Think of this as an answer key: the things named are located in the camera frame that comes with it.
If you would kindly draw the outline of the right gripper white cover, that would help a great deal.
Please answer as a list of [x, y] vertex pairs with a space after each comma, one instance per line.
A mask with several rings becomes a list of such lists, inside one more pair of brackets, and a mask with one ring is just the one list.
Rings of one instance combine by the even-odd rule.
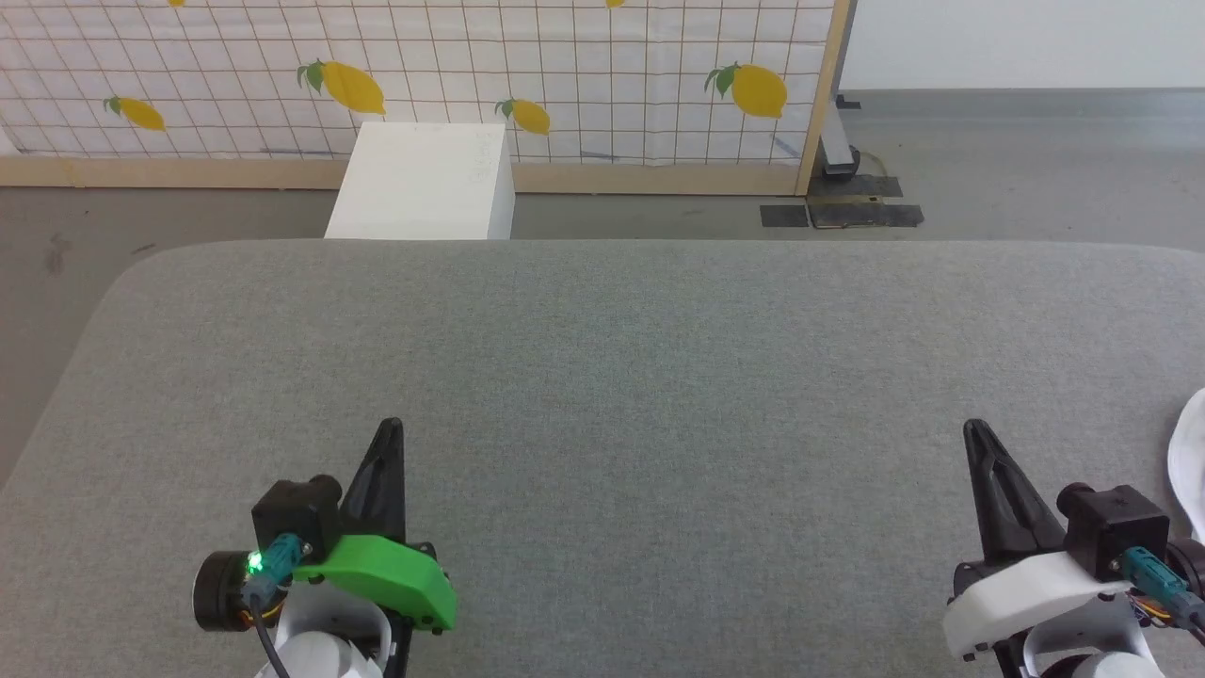
[[1203, 639], [1199, 541], [1145, 548], [1105, 537], [1100, 554], [1060, 552], [1066, 531], [991, 425], [969, 419], [962, 430], [983, 562], [1011, 566], [951, 599], [951, 656], [1152, 661], [1146, 627]]

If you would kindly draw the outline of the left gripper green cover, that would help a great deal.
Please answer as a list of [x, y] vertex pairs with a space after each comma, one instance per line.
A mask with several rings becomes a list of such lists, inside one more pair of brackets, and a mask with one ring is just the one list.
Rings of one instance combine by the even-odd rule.
[[458, 597], [429, 546], [408, 543], [405, 430], [380, 421], [339, 509], [345, 535], [327, 558], [296, 535], [254, 552], [214, 552], [192, 589], [199, 627], [242, 632], [255, 621], [296, 633], [370, 633], [402, 623], [434, 635], [455, 627]]

